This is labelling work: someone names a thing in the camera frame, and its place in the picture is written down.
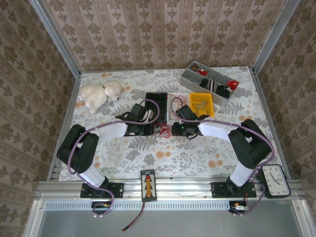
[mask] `clock face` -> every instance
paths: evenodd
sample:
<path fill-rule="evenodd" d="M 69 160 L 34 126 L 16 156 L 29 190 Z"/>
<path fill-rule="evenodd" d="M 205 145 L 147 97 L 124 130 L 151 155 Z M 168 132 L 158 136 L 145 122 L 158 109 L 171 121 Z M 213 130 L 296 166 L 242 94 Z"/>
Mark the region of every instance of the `clock face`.
<path fill-rule="evenodd" d="M 268 189 L 273 196 L 290 195 L 290 189 L 285 180 L 285 176 L 278 164 L 263 165 L 263 173 L 265 175 Z"/>

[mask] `floral wallpaper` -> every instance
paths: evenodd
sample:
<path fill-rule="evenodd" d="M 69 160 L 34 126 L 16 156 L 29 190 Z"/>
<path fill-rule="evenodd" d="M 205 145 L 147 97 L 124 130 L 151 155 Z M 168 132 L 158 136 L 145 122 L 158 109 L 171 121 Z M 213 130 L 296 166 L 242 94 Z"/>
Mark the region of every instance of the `floral wallpaper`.
<path fill-rule="evenodd" d="M 27 0 L 0 0 L 0 236 L 23 234 L 74 78 Z"/>
<path fill-rule="evenodd" d="M 316 223 L 316 1 L 301 0 L 259 73 L 293 178 Z"/>
<path fill-rule="evenodd" d="M 286 0 L 43 0 L 80 71 L 252 67 Z"/>

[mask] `white clock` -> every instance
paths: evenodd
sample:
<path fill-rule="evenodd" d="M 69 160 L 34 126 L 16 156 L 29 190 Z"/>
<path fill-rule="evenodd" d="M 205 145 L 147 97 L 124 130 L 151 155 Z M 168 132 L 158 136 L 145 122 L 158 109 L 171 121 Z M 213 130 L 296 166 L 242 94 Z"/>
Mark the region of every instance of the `white clock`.
<path fill-rule="evenodd" d="M 260 181 L 265 179 L 267 198 L 285 198 L 291 195 L 282 167 L 279 164 L 263 165 L 259 170 Z"/>

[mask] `white plush toy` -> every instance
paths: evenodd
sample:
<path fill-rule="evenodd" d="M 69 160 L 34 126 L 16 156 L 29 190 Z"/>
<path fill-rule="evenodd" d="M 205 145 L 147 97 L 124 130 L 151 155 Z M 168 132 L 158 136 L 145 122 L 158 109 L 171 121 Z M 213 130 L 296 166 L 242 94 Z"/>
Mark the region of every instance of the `white plush toy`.
<path fill-rule="evenodd" d="M 109 103 L 119 99 L 122 86 L 116 80 L 109 80 L 103 84 L 104 93 L 108 96 Z"/>
<path fill-rule="evenodd" d="M 92 83 L 80 87 L 79 98 L 84 101 L 91 114 L 95 113 L 108 99 L 103 86 Z"/>

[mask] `yellow box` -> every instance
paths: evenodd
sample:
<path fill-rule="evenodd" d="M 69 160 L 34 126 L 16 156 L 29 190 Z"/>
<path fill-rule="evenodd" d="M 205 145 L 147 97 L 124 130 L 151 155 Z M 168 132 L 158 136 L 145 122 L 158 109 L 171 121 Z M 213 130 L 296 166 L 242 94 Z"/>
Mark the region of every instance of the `yellow box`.
<path fill-rule="evenodd" d="M 190 108 L 199 117 L 209 115 L 214 117 L 212 95 L 208 93 L 190 93 Z"/>

